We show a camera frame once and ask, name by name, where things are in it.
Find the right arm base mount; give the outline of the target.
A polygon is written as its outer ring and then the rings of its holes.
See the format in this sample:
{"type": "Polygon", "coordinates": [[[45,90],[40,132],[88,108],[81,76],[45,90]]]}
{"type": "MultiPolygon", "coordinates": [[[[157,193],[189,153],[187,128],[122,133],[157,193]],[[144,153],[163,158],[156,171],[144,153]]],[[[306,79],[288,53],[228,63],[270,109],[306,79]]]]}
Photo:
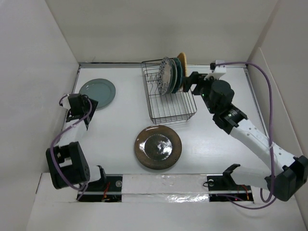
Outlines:
{"type": "Polygon", "coordinates": [[[226,184],[222,175],[207,175],[203,186],[208,189],[210,202],[253,202],[251,186],[226,184]]]}

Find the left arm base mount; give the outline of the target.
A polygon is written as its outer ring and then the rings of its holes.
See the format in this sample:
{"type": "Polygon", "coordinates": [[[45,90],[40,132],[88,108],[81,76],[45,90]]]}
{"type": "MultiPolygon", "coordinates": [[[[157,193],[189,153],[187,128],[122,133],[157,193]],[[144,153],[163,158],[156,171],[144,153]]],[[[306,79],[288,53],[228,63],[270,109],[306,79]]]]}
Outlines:
{"type": "Polygon", "coordinates": [[[106,175],[106,179],[90,182],[82,194],[77,193],[79,202],[121,202],[123,175],[106,175]]]}

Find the brown speckled round plate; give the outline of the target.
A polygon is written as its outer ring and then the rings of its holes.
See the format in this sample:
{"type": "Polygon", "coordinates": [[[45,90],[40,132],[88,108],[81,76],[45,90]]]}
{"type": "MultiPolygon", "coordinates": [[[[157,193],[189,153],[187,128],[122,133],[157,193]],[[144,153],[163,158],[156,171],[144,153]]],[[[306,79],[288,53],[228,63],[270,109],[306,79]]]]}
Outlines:
{"type": "Polygon", "coordinates": [[[174,166],[180,159],[182,142],[170,127],[149,126],[138,134],[134,152],[143,166],[152,170],[165,170],[174,166]]]}

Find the mint green flower plate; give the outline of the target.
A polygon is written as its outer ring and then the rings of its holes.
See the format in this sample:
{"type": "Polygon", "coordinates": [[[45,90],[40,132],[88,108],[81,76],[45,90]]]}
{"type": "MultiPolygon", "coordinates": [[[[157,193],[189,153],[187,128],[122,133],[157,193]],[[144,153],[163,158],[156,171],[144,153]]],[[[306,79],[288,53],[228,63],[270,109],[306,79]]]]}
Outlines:
{"type": "Polygon", "coordinates": [[[171,80],[169,93],[172,93],[172,91],[174,90],[174,87],[175,87],[176,82],[177,82],[177,76],[178,76],[177,66],[176,66],[176,63],[173,59],[171,59],[171,63],[172,63],[173,74],[172,74],[172,80],[171,80]]]}

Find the blue floral white plate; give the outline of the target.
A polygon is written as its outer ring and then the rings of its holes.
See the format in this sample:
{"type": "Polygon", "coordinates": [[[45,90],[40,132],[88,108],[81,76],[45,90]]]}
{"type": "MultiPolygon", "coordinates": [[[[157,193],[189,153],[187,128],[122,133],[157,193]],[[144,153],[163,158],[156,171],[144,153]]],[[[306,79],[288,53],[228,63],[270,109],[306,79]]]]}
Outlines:
{"type": "Polygon", "coordinates": [[[172,75],[171,60],[168,57],[164,57],[160,63],[157,77],[158,90],[161,95],[165,95],[168,92],[172,75]]]}

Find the grey-blue round plate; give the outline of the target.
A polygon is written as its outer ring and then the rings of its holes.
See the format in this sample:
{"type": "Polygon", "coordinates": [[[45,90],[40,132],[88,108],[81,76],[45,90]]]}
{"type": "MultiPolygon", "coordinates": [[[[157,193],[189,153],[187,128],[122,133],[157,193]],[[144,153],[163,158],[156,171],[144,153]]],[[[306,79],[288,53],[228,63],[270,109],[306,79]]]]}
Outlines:
{"type": "Polygon", "coordinates": [[[86,82],[79,90],[79,93],[87,95],[98,102],[96,109],[101,110],[107,107],[116,95],[114,84],[103,78],[92,79],[86,82]]]}

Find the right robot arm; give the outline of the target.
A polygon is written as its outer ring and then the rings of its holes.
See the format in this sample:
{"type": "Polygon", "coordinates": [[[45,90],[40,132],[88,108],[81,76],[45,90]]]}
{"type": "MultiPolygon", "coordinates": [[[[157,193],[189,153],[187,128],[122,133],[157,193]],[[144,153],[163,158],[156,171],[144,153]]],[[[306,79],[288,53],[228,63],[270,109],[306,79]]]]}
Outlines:
{"type": "Polygon", "coordinates": [[[228,82],[198,72],[183,77],[182,81],[184,92],[195,84],[192,94],[202,97],[215,124],[244,144],[268,167],[266,171],[259,171],[233,164],[222,173],[224,187],[234,189],[238,185],[250,185],[267,189],[286,202],[307,182],[308,159],[303,155],[296,157],[270,142],[269,137],[232,104],[234,91],[228,82]]]}

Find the dark teal scalloped plate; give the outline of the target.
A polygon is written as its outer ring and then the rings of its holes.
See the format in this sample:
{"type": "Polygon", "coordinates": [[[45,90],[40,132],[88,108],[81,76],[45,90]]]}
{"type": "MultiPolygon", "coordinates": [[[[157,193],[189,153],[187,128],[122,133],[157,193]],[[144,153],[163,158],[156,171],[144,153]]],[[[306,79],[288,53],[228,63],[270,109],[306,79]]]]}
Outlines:
{"type": "Polygon", "coordinates": [[[177,68],[177,81],[176,81],[176,84],[175,84],[175,87],[174,87],[172,93],[176,93],[182,85],[183,70],[182,70],[180,60],[178,58],[173,58],[173,60],[175,61],[176,68],[177,68]]]}

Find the square bamboo plate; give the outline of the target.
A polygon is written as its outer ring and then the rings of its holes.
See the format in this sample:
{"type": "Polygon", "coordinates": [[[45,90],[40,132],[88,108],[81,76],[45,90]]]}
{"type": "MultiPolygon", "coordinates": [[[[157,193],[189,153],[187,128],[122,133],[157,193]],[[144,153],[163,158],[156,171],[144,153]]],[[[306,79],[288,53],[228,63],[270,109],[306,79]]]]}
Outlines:
{"type": "Polygon", "coordinates": [[[181,67],[182,67],[182,77],[181,77],[181,86],[180,86],[180,90],[183,91],[184,88],[184,78],[187,76],[188,74],[188,69],[187,69],[187,58],[186,58],[186,54],[184,52],[181,52],[177,58],[180,61],[181,67]]]}

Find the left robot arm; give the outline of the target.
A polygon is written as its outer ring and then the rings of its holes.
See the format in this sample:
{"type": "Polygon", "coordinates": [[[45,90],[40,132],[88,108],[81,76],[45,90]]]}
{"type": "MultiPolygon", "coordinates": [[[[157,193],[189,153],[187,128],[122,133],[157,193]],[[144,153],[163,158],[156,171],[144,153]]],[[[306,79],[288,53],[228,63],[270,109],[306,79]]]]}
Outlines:
{"type": "Polygon", "coordinates": [[[104,169],[90,179],[90,167],[84,156],[79,140],[88,131],[98,101],[85,94],[67,94],[59,105],[67,110],[64,129],[46,150],[46,159],[51,181],[56,189],[71,187],[77,191],[88,186],[102,191],[107,186],[104,169]]]}

